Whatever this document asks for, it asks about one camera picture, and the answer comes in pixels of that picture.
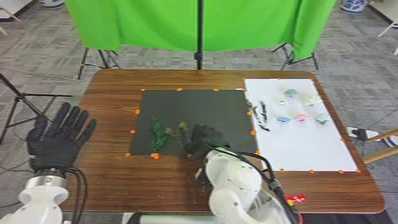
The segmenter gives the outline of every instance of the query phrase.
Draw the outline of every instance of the black mat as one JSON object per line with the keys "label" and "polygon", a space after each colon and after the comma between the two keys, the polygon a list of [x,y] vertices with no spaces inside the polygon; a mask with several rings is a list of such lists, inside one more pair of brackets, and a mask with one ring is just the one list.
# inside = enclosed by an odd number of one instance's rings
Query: black mat
{"label": "black mat", "polygon": [[[223,132],[233,151],[256,152],[256,140],[251,135],[253,123],[248,116],[246,95],[239,90],[146,91],[143,95],[141,115],[136,123],[132,154],[152,154],[152,118],[173,130],[189,123],[189,137],[194,125],[212,126]],[[184,144],[169,140],[160,154],[184,154]]]}

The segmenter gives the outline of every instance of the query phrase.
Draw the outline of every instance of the pink object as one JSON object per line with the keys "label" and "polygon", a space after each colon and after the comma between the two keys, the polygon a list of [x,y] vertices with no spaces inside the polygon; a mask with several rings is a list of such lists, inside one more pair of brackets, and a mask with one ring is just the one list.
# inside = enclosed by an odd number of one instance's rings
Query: pink object
{"label": "pink object", "polygon": [[297,120],[297,121],[304,122],[306,119],[308,119],[308,115],[306,115],[306,114],[299,114],[299,115],[296,116],[296,120]]}

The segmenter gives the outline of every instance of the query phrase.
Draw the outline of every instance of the metal pole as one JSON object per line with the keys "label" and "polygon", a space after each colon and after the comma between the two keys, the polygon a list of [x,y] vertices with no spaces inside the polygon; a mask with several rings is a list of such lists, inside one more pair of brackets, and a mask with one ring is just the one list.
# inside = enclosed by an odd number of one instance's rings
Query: metal pole
{"label": "metal pole", "polygon": [[198,52],[196,52],[198,70],[203,70],[203,9],[205,9],[205,0],[198,0]]}

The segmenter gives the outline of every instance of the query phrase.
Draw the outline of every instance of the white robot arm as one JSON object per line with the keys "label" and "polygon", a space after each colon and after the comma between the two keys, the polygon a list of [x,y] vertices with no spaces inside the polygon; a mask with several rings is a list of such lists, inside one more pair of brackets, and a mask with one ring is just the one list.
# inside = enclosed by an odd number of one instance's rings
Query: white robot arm
{"label": "white robot arm", "polygon": [[24,207],[4,216],[0,224],[63,224],[59,204],[70,196],[66,184],[65,177],[56,175],[31,178],[25,190],[20,193]]}
{"label": "white robot arm", "polygon": [[219,221],[226,224],[290,224],[281,203],[264,190],[255,167],[223,151],[224,148],[210,151],[205,166],[214,185],[210,209]]}

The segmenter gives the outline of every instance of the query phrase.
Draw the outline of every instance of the small toy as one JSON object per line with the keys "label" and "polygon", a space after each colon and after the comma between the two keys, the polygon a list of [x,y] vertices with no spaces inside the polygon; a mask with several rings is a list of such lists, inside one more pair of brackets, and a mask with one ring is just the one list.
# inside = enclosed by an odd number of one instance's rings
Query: small toy
{"label": "small toy", "polygon": [[285,97],[280,98],[280,104],[285,105],[287,101],[285,101]]}
{"label": "small toy", "polygon": [[294,98],[297,96],[299,92],[296,89],[288,89],[287,92],[285,92],[285,96]]}
{"label": "small toy", "polygon": [[296,203],[301,203],[306,201],[306,195],[299,194],[296,196],[285,195],[285,200],[288,201],[290,206],[296,205]]}
{"label": "small toy", "polygon": [[290,120],[292,120],[290,117],[285,117],[285,116],[278,117],[278,121],[283,122],[283,123],[288,123]]}
{"label": "small toy", "polygon": [[304,103],[306,106],[313,106],[315,104],[322,103],[322,98],[320,98],[320,96],[315,95],[315,96],[308,97],[308,98],[304,99],[304,102],[303,102],[303,103]]}
{"label": "small toy", "polygon": [[306,114],[299,114],[299,115],[296,116],[296,120],[297,120],[299,122],[304,122],[304,121],[308,120],[308,115],[306,115]]}
{"label": "small toy", "polygon": [[319,114],[315,119],[322,124],[326,124],[331,121],[331,116],[329,114]]}

